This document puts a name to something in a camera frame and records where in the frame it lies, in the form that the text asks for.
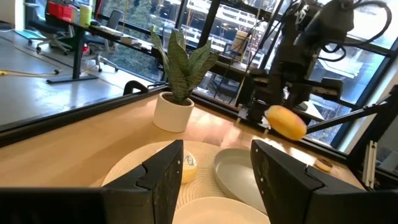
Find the ceramic plate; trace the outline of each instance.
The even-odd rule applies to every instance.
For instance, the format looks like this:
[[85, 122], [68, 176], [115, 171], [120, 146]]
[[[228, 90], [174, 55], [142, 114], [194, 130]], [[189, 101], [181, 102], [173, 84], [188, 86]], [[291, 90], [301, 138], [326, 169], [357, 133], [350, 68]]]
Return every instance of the ceramic plate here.
[[222, 197], [196, 199], [179, 208], [173, 224], [270, 224], [268, 217], [237, 200]]
[[218, 186], [227, 197], [267, 213], [254, 178], [249, 150], [220, 151], [214, 160], [214, 173]]

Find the wall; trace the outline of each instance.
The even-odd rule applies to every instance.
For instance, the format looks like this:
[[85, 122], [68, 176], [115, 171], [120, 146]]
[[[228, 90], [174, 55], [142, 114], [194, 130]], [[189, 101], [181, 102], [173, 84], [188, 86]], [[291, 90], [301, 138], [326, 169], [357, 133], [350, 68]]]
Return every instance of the wall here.
[[0, 21], [11, 23], [15, 29], [22, 30], [25, 26], [24, 0], [2, 0]]
[[[382, 97], [387, 96], [391, 88], [396, 84], [398, 84], [398, 59], [394, 61], [391, 68], [386, 73], [383, 81], [377, 86], [372, 96], [370, 97], [367, 105], [371, 105], [377, 102]], [[374, 117], [375, 115], [357, 119], [354, 122], [354, 125], [352, 125], [351, 129], [348, 131], [348, 134], [346, 135], [340, 146], [338, 147], [338, 150], [349, 154], [349, 152], [351, 152], [355, 144], [365, 132], [366, 128], [368, 128]]]

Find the black table leg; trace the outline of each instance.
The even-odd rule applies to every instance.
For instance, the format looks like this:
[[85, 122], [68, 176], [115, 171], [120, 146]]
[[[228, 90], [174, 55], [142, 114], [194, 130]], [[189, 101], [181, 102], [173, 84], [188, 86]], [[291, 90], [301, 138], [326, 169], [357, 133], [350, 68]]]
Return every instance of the black table leg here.
[[48, 84], [54, 83], [66, 83], [66, 82], [76, 82], [76, 81], [83, 81], [83, 80], [93, 80], [98, 77], [94, 75], [87, 75], [84, 77], [80, 77], [80, 65], [81, 65], [81, 58], [83, 56], [83, 46], [84, 46], [84, 29], [76, 26], [76, 34], [75, 34], [75, 56], [73, 58], [73, 75], [72, 77], [59, 77], [59, 78], [51, 78], [47, 80]]

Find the plant leaf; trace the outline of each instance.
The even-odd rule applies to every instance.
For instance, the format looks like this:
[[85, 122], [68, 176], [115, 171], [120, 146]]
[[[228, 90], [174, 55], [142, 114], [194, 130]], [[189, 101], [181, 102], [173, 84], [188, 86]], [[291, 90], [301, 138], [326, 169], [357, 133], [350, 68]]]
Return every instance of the plant leaf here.
[[206, 72], [211, 69], [217, 62], [219, 54], [219, 52], [215, 52], [214, 54], [209, 55], [202, 67], [200, 67], [196, 73], [187, 77], [189, 91], [192, 91], [196, 86], [201, 83], [203, 77], [206, 75]]
[[185, 38], [182, 29], [177, 32], [177, 42], [185, 50]]
[[197, 70], [205, 63], [206, 59], [210, 55], [211, 41], [208, 41], [203, 47], [196, 49], [189, 57], [189, 71], [191, 74], [197, 72]]
[[165, 68], [165, 72], [169, 69], [169, 59], [167, 58], [166, 53], [163, 50], [162, 41], [160, 37], [155, 33], [154, 26], [150, 30], [150, 37], [152, 39], [152, 43], [154, 47], [160, 52], [163, 58], [163, 66]]
[[178, 65], [170, 61], [169, 72], [167, 73], [169, 85], [172, 89], [174, 100], [177, 103], [183, 102], [188, 98], [188, 83]]
[[170, 36], [167, 53], [169, 56], [169, 60], [173, 61], [174, 65], [177, 65], [180, 68], [180, 71], [184, 74], [184, 76], [189, 76], [190, 71], [188, 55], [185, 50], [178, 44], [177, 35], [174, 30], [172, 30], [172, 34]]

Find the bottle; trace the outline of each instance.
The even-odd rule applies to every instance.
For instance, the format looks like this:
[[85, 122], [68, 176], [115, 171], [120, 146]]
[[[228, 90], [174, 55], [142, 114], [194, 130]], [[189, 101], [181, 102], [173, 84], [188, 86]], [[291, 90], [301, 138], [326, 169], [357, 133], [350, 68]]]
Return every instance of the bottle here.
[[88, 27], [91, 22], [91, 12], [92, 8], [91, 6], [86, 6], [81, 4], [80, 5], [80, 20], [79, 24], [83, 27]]

